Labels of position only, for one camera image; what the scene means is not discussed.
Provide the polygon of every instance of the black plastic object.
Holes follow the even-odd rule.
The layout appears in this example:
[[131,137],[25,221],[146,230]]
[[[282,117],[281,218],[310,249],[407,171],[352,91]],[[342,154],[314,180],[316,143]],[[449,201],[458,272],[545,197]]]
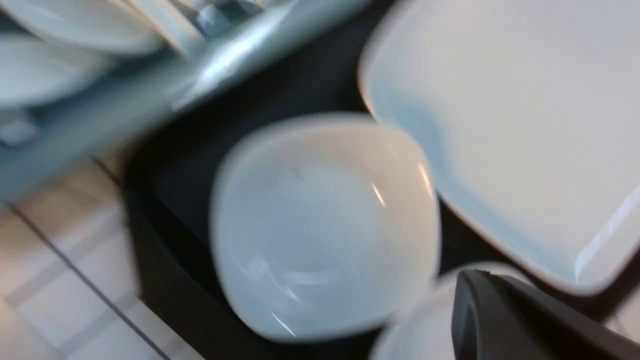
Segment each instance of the black plastic object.
[[456,360],[640,359],[640,345],[513,277],[458,275]]

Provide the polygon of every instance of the tile floor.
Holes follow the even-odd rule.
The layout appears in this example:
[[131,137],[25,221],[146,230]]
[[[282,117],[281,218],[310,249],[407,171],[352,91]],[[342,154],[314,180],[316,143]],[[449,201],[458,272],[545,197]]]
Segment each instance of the tile floor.
[[[65,359],[202,360],[136,297],[118,176],[88,160],[0,213],[0,298]],[[640,342],[640,290],[608,327]]]

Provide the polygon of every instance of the dish rack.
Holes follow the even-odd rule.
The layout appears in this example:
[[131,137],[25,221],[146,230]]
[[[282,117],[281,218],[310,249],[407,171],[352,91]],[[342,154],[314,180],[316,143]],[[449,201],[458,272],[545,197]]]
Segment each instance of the dish rack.
[[[372,3],[255,0],[247,6],[222,0],[207,13],[182,4],[196,0],[172,1],[182,20],[198,29],[203,41],[197,46],[181,51],[166,41],[146,56],[116,57],[116,66],[68,97],[0,108],[0,202],[15,201],[61,169],[178,119]],[[225,16],[217,28],[207,23],[212,10]],[[0,12],[0,35],[7,32],[26,31]]]

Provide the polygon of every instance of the white plate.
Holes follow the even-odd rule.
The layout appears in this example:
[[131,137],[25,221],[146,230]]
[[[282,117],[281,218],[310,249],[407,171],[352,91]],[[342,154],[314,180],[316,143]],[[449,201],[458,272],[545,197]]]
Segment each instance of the white plate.
[[444,200],[564,291],[601,291],[640,236],[640,2],[399,3],[365,101],[422,146]]
[[420,304],[405,313],[381,334],[371,353],[372,360],[456,360],[451,340],[451,318],[456,295],[456,278],[462,270],[484,270],[529,281],[515,269],[478,263],[447,274]]
[[106,0],[0,0],[0,8],[48,40],[121,55],[148,54],[162,45],[143,21]]
[[29,35],[0,35],[0,108],[57,101],[90,85],[111,65],[99,53]]
[[437,273],[440,219],[424,155],[371,120],[292,120],[225,160],[211,249],[229,304],[258,334],[305,341],[372,329],[416,303]]

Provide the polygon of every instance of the white ceramic bowl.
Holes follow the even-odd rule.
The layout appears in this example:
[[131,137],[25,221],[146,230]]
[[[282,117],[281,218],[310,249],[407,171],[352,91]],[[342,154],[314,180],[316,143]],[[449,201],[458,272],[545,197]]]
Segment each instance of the white ceramic bowl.
[[99,53],[77,47],[48,44],[29,35],[0,35],[0,107],[57,101],[90,85],[112,64]]
[[276,341],[381,325],[439,266],[438,203],[413,140],[368,115],[309,118],[249,136],[214,187],[223,291],[246,325]]
[[0,0],[0,8],[34,35],[107,53],[148,54],[163,43],[107,0]]
[[514,268],[497,263],[477,263],[454,270],[437,281],[418,306],[385,329],[373,348],[371,359],[456,360],[451,339],[456,279],[462,270],[472,269],[529,282]]

